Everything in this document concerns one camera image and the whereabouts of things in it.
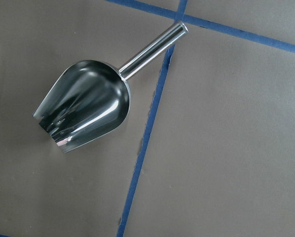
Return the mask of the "steel ice scoop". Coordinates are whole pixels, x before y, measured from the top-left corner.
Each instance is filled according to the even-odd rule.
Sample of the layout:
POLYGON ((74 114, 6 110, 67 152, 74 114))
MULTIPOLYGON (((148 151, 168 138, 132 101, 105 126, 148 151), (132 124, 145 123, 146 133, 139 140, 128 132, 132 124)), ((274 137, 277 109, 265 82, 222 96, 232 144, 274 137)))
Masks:
POLYGON ((129 113, 127 81, 187 33, 182 21, 175 22, 120 68, 95 60, 69 66, 33 118, 64 153, 112 132, 129 113))

